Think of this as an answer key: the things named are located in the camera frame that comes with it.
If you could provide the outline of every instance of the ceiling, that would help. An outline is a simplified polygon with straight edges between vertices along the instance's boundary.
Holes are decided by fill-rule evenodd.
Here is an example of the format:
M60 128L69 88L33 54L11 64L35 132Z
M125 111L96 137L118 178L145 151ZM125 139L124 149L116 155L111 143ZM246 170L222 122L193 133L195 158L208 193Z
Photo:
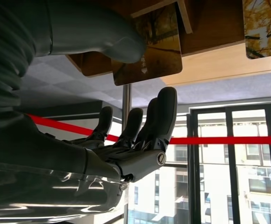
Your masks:
M115 86L112 74L85 77L65 56L35 58L16 91L22 108L103 100L122 107L122 86ZM159 78L132 84L132 107L145 107L165 84ZM179 104L271 97L271 73L176 87Z

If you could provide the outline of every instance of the screw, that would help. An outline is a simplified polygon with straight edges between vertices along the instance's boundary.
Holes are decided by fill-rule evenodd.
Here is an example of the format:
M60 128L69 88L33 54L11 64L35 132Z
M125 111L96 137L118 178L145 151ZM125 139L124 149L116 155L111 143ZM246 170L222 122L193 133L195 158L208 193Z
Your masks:
M166 156L163 153L160 153L157 156L157 163L160 166L163 165L166 162Z

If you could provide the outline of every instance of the gray robotic arm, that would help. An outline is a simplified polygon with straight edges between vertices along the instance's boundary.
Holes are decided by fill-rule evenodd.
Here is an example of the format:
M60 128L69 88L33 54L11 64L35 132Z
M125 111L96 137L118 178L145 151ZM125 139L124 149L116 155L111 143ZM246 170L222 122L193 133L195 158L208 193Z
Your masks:
M21 87L35 56L98 51L133 63L145 50L120 16L86 1L0 0L0 223L56 222L109 211L126 182L163 165L176 118L173 88L160 92L155 123L140 132L140 140L133 144L139 130L127 132L109 148L90 150L52 138L13 109L20 99L12 90Z

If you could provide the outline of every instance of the photograph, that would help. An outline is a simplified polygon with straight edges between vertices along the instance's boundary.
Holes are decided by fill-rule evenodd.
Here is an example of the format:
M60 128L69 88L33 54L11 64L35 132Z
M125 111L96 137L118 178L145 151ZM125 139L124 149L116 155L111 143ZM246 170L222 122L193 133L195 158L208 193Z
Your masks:
M132 24L146 42L146 52L140 61L132 64L112 60L116 85L173 75L182 70L174 4L134 18Z
M247 57L271 56L271 0L244 0Z

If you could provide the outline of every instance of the red rope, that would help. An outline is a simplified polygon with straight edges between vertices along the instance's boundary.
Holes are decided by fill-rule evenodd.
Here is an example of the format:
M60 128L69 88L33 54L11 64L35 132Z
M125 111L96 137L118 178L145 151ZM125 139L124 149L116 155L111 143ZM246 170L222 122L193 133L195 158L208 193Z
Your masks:
M76 134L90 135L92 130L85 127L66 124L63 122L29 115L33 122L38 125L56 128ZM117 141L118 137L109 134L107 140ZM271 144L269 137L191 137L191 138L172 138L170 144L173 145L198 145L198 144Z

